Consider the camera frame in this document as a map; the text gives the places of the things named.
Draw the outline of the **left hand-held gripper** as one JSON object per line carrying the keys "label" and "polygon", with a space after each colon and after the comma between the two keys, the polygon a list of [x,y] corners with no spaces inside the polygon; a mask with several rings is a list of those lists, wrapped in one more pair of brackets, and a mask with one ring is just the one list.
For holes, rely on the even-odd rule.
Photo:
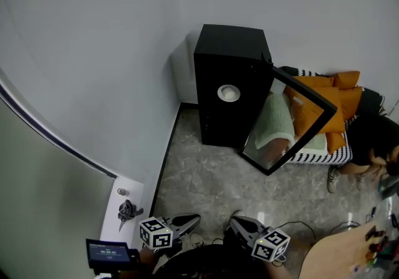
{"label": "left hand-held gripper", "polygon": [[139,223],[139,236],[150,250],[172,248],[180,237],[188,235],[200,224],[199,214],[171,217],[150,217]]}

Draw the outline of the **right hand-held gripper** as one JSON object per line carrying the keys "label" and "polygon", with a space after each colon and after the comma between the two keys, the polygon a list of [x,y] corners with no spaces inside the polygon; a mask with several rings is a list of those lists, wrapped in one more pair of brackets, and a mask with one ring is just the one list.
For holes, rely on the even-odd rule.
{"label": "right hand-held gripper", "polygon": [[[234,216],[229,221],[234,234],[243,242],[251,241],[254,234],[262,232],[265,226],[257,219]],[[254,242],[251,256],[265,262],[281,257],[289,246],[290,237],[280,229],[268,227]]]}

